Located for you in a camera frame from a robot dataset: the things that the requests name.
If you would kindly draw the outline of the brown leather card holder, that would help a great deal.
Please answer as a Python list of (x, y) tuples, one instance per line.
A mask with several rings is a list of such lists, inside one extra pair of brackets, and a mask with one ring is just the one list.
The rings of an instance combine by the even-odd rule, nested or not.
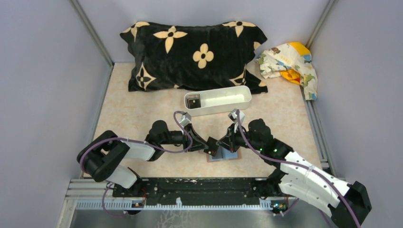
[(229, 161), (229, 160), (238, 160), (241, 159), (241, 155), (238, 152), (230, 152), (229, 150), (219, 147), (215, 156), (207, 155), (207, 162), (220, 162), (220, 161)]

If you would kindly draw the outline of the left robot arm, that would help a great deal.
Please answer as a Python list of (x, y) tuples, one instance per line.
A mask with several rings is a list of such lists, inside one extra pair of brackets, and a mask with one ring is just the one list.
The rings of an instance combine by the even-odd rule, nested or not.
[(153, 123), (144, 141), (129, 140), (118, 137), (107, 130), (85, 147), (77, 156), (83, 172), (94, 181), (108, 181), (124, 188), (130, 196), (142, 192), (142, 179), (132, 169), (121, 166), (123, 159), (138, 159), (153, 162), (167, 150), (163, 145), (182, 146), (182, 152), (203, 151), (211, 156), (218, 151), (217, 141), (209, 137), (201, 138), (191, 123), (180, 131), (170, 131), (163, 120)]

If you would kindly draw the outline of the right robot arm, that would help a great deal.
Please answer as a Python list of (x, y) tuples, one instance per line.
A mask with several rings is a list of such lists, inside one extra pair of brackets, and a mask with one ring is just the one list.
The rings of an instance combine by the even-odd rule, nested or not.
[(372, 210), (366, 187), (323, 171), (304, 159), (291, 146), (275, 138), (262, 119), (245, 129), (238, 123), (228, 127), (217, 145), (230, 152), (251, 149), (265, 163), (275, 167), (267, 178), (274, 196), (294, 196), (328, 215), (339, 228), (359, 228)]

